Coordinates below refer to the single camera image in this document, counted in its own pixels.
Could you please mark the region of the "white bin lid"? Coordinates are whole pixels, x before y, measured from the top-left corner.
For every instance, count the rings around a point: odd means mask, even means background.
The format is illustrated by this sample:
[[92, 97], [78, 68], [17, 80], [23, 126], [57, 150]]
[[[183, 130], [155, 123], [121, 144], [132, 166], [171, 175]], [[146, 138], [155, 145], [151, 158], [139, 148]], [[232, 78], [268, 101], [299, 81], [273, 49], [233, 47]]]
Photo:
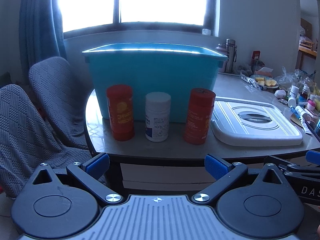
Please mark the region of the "white bin lid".
[[211, 129], [221, 142], [239, 147], [298, 146], [301, 132], [274, 105], [218, 96]]

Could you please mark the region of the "red canister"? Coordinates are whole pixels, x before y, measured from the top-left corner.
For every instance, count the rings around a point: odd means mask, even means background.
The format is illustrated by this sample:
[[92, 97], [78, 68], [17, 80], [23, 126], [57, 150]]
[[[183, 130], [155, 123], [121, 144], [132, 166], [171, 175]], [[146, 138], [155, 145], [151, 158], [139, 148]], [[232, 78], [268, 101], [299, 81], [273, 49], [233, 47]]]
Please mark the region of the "red canister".
[[106, 90], [111, 131], [117, 141], [134, 137], [132, 88], [114, 85]]
[[190, 144], [204, 144], [207, 138], [216, 94], [208, 89], [191, 90], [184, 140]]

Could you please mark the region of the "white pill bottle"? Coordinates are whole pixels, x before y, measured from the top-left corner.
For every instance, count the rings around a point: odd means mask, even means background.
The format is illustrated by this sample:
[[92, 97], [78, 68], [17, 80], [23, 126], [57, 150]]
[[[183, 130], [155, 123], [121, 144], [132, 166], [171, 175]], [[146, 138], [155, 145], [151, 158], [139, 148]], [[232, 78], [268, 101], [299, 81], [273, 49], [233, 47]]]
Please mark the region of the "white pill bottle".
[[145, 96], [145, 136], [151, 142], [163, 142], [169, 134], [171, 96], [151, 92]]

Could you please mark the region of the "white dropper bottle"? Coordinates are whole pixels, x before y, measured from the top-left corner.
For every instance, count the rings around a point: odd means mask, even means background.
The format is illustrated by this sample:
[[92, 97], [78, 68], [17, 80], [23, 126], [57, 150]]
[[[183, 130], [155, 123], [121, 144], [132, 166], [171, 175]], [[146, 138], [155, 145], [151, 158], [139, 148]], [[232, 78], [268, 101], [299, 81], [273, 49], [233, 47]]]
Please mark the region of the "white dropper bottle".
[[292, 85], [289, 92], [289, 99], [287, 101], [287, 104], [289, 107], [293, 107], [293, 108], [296, 107], [298, 92], [299, 92], [299, 88], [295, 85]]

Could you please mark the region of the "white round jar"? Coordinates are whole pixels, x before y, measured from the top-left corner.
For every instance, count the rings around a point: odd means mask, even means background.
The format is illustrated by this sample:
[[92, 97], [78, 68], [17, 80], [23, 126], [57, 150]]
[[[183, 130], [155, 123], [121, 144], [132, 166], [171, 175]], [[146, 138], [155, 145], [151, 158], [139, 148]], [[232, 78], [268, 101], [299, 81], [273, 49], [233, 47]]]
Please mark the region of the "white round jar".
[[286, 91], [283, 89], [276, 90], [274, 96], [278, 99], [283, 99], [286, 96]]

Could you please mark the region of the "near grey covered chair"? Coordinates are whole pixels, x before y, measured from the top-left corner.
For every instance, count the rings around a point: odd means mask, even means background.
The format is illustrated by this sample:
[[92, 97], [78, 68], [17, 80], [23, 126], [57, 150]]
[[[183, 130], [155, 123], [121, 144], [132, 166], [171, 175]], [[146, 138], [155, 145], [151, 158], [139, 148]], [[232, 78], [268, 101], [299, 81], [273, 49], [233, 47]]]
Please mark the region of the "near grey covered chair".
[[88, 150], [67, 147], [51, 132], [25, 91], [1, 88], [1, 187], [15, 199], [41, 163], [66, 168], [92, 158]]

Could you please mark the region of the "grey covered chair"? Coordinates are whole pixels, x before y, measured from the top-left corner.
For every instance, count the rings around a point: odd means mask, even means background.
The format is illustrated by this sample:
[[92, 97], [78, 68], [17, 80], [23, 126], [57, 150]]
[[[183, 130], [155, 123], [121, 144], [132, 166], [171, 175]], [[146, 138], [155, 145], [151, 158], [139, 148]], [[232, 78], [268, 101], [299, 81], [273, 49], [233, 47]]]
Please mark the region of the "grey covered chair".
[[66, 168], [92, 158], [88, 150], [67, 147], [51, 132], [25, 91], [1, 88], [1, 187], [15, 199], [41, 163]]
[[84, 116], [89, 90], [62, 57], [50, 57], [29, 69], [29, 82], [59, 140], [87, 150]]

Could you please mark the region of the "clear plastic bag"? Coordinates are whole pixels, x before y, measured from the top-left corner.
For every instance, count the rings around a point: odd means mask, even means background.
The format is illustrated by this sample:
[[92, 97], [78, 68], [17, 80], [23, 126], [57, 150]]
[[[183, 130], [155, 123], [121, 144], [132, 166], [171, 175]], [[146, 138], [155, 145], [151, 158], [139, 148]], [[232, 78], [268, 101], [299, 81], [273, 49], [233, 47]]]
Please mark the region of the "clear plastic bag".
[[282, 66], [282, 74], [274, 78], [280, 89], [289, 91], [292, 85], [299, 85], [299, 81], [294, 72], [288, 72], [284, 66]]

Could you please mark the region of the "plate of apple slices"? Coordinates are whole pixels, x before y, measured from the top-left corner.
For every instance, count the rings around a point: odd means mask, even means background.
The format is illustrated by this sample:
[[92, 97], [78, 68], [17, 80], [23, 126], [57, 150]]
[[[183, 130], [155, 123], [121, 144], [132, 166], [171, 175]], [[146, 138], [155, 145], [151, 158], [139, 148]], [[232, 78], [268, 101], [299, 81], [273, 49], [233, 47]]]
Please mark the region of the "plate of apple slices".
[[279, 87], [277, 81], [268, 76], [255, 74], [252, 75], [251, 78], [253, 78], [258, 83], [258, 85], [263, 86], [265, 88], [274, 89]]

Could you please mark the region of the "far grey covered chair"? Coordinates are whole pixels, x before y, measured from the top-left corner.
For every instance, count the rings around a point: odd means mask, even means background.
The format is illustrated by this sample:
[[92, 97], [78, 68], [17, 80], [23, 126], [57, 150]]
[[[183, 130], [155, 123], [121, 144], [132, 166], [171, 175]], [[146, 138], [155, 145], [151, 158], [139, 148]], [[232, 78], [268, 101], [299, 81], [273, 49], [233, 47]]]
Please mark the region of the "far grey covered chair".
[[84, 116], [89, 90], [62, 57], [50, 57], [29, 69], [29, 82], [59, 140], [87, 150]]

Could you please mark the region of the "foil snack packet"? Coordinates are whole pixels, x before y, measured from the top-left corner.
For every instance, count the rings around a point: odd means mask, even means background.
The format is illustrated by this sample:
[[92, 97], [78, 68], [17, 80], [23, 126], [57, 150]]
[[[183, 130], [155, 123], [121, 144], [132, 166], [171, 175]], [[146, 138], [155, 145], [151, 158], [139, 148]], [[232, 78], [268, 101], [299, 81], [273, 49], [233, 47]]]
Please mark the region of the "foil snack packet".
[[263, 90], [263, 87], [261, 87], [253, 78], [247, 77], [244, 74], [240, 73], [240, 79], [248, 83], [250, 86], [258, 89], [258, 90]]

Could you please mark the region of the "orange tissue box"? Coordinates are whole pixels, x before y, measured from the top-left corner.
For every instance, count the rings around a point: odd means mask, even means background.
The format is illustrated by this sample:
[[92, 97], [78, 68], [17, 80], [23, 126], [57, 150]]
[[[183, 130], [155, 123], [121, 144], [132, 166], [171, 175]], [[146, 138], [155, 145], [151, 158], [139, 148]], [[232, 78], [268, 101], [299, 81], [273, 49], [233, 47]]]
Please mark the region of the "orange tissue box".
[[255, 74], [263, 75], [263, 76], [267, 76], [267, 77], [273, 77], [272, 72], [273, 72], [272, 68], [262, 67], [259, 70], [256, 70]]

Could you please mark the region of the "red box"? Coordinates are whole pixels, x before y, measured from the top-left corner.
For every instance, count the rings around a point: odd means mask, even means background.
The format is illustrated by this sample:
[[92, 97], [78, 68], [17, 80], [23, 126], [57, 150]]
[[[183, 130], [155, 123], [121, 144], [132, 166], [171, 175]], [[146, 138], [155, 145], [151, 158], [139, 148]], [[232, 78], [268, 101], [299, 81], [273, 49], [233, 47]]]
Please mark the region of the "red box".
[[254, 50], [252, 54], [251, 65], [255, 65], [255, 63], [259, 60], [259, 58], [260, 58], [260, 51]]

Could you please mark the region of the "teal plastic storage bin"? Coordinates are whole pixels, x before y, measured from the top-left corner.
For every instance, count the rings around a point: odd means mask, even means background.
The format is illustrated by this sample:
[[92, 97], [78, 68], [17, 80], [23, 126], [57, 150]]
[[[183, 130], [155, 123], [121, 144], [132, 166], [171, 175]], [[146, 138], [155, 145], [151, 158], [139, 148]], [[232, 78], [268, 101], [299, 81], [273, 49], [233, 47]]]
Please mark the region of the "teal plastic storage bin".
[[193, 88], [213, 90], [227, 56], [208, 48], [168, 43], [114, 43], [82, 52], [88, 64], [101, 115], [108, 119], [106, 90], [128, 85], [133, 118], [145, 119], [145, 96], [171, 96], [170, 121], [184, 123]]

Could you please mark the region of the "steel thermos flask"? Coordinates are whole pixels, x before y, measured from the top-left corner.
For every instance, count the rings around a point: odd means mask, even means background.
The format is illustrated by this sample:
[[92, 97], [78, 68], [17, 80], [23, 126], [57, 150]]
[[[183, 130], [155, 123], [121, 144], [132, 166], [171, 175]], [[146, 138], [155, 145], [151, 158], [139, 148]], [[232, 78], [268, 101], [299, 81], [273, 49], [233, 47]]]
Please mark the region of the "steel thermos flask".
[[228, 38], [226, 40], [226, 49], [227, 49], [228, 61], [226, 63], [225, 72], [228, 74], [231, 74], [233, 65], [234, 63], [236, 63], [237, 45], [235, 44], [235, 40]]

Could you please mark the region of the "small white cup on sill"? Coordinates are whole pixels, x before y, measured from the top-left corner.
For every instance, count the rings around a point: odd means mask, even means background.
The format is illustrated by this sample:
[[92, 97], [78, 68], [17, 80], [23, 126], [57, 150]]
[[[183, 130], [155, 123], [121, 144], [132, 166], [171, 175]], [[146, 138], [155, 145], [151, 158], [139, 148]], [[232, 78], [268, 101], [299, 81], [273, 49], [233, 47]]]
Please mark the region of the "small white cup on sill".
[[202, 35], [210, 36], [212, 31], [210, 29], [202, 29]]

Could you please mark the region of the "blue curtain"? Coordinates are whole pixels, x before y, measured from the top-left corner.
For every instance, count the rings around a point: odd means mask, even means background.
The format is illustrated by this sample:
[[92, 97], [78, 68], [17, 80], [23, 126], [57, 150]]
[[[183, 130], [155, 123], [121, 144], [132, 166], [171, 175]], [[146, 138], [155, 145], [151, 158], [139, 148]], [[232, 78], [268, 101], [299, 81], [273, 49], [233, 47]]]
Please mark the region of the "blue curtain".
[[19, 45], [25, 81], [34, 64], [54, 56], [67, 58], [58, 0], [21, 0]]

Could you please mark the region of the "window frame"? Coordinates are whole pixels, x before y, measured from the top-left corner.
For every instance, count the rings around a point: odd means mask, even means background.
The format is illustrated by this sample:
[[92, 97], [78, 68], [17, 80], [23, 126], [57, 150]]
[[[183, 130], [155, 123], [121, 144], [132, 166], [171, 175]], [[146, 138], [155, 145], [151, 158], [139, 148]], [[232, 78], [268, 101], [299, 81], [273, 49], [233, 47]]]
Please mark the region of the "window frame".
[[116, 31], [218, 36], [220, 0], [58, 0], [65, 38]]

